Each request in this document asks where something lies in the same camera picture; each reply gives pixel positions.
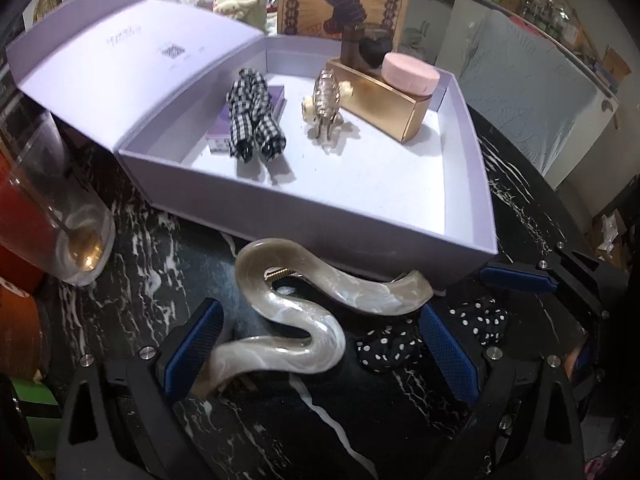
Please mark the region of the black polka dot scrunchie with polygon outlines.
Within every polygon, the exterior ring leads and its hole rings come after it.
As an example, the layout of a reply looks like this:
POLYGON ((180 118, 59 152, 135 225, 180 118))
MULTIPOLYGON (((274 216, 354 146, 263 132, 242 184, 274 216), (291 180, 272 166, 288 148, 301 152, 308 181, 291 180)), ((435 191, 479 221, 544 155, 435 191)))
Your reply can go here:
POLYGON ((462 301, 436 298, 418 314, 371 330, 356 341, 356 356, 369 372, 416 364, 431 353, 437 362, 459 359, 463 353, 504 337, 509 312, 491 296, 462 301))

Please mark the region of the pearl white hair claw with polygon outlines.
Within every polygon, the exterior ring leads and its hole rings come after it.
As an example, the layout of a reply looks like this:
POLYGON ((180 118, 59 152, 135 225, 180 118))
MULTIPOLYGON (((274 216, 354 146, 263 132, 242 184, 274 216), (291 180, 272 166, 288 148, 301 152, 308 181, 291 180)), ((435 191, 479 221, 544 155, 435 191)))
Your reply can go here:
POLYGON ((356 278, 292 240, 264 238, 246 245, 235 259, 235 278, 250 306, 271 322, 291 326, 306 338, 255 336, 216 344, 191 388, 205 398, 226 382, 249 372, 318 374, 341 361, 346 336, 336 317, 320 304, 276 292, 267 281, 271 269, 288 269, 326 296, 356 312, 401 316, 424 306, 434 295, 418 271, 386 283, 356 278))

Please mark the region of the black white gingham scrunchie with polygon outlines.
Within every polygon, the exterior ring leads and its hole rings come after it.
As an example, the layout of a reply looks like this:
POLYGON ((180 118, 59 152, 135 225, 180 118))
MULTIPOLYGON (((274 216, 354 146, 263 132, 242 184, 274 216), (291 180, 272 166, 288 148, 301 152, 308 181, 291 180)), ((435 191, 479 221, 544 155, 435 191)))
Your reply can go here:
POLYGON ((230 155, 250 162, 254 151, 265 162, 280 156, 286 137, 277 122, 265 77, 254 68, 242 68, 226 97, 230 155))

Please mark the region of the gold animal hair clip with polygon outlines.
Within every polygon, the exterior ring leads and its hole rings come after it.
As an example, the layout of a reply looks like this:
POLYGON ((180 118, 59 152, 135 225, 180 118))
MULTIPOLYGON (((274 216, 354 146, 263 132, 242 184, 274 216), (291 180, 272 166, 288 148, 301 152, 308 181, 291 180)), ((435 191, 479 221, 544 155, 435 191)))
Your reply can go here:
POLYGON ((340 109, 354 95, 354 86, 338 80, 334 70, 325 68, 314 81, 311 96, 303 98, 302 116, 309 137, 319 144, 331 143, 335 128, 344 124, 340 109))

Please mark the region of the pink round compact case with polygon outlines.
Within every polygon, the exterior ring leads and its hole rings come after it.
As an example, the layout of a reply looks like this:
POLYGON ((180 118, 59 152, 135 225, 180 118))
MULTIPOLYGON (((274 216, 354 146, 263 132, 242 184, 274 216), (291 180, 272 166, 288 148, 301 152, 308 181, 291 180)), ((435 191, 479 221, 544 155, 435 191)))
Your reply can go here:
POLYGON ((433 66, 408 54, 388 52, 381 66, 382 79, 401 92, 427 98, 439 83, 439 72, 433 66))

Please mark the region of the dark brown small jar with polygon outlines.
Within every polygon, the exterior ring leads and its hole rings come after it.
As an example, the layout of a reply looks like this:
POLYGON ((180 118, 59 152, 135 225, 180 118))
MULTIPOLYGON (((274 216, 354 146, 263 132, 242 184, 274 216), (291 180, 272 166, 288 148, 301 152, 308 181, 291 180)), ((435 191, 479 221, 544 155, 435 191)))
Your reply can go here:
POLYGON ((393 38, 393 31, 382 25, 348 24, 342 33, 340 61, 360 72, 377 70, 393 50, 393 38))

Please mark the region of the gold spoon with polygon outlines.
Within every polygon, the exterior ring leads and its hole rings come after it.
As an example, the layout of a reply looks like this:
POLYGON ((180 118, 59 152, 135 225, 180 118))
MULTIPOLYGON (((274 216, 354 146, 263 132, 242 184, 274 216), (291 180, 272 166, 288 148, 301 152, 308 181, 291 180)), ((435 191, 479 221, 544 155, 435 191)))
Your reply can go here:
POLYGON ((104 243, 100 233, 90 224, 66 226, 55 221, 51 266, 60 278, 93 271, 100 262, 104 243))

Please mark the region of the red plastic bottle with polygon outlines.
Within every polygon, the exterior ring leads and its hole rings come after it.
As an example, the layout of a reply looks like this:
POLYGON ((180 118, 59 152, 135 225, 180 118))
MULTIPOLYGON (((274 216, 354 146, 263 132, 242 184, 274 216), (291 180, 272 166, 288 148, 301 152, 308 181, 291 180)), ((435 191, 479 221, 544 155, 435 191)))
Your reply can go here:
POLYGON ((1 155, 1 277, 34 292, 52 261, 55 232, 44 212, 11 182, 1 155))

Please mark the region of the clear drinking glass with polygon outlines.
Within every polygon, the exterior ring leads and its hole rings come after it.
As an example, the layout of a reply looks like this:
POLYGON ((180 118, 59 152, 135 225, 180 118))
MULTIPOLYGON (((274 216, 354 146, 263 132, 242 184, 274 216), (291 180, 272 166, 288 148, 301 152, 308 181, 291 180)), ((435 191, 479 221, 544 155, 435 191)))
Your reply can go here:
POLYGON ((27 130, 25 142, 1 140, 1 155, 9 161, 11 182, 46 215, 66 226, 90 223, 101 235, 103 256, 93 271, 60 278, 51 263, 47 274, 77 287, 94 282, 107 263, 114 245, 115 225, 111 211, 78 171, 70 151, 48 112, 41 113, 27 130))

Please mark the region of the white covered chair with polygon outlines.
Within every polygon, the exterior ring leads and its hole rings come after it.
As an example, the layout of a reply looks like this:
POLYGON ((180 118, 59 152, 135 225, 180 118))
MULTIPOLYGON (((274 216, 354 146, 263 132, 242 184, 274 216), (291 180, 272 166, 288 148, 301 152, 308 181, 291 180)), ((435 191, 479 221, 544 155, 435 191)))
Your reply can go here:
POLYGON ((567 48, 486 0, 454 0, 436 64, 551 186, 574 170, 620 106, 567 48))

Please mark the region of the lavender gift box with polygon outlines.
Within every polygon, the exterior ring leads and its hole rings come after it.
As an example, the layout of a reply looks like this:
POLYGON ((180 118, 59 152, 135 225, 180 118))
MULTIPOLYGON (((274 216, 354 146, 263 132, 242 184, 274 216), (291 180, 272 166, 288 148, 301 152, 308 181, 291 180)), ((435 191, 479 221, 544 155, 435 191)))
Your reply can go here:
POLYGON ((437 289, 498 252, 476 131, 441 73, 425 112, 394 89, 314 133, 302 105, 335 41, 268 36, 166 0, 68 0, 6 49, 17 87, 112 152, 146 200, 244 240, 279 237, 371 278, 437 289), (243 160, 206 136, 243 70, 281 89, 276 131, 243 160))

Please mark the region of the gold rectangular box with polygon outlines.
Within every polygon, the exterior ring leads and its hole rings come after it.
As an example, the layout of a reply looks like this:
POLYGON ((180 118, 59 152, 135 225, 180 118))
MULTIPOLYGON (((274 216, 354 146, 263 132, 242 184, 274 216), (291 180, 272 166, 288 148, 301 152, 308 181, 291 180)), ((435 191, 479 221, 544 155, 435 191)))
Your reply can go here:
POLYGON ((326 62, 326 69, 332 70, 339 82, 352 85, 352 95, 341 100, 341 108, 399 143, 406 143, 418 134, 431 96, 410 96, 337 60, 326 62))

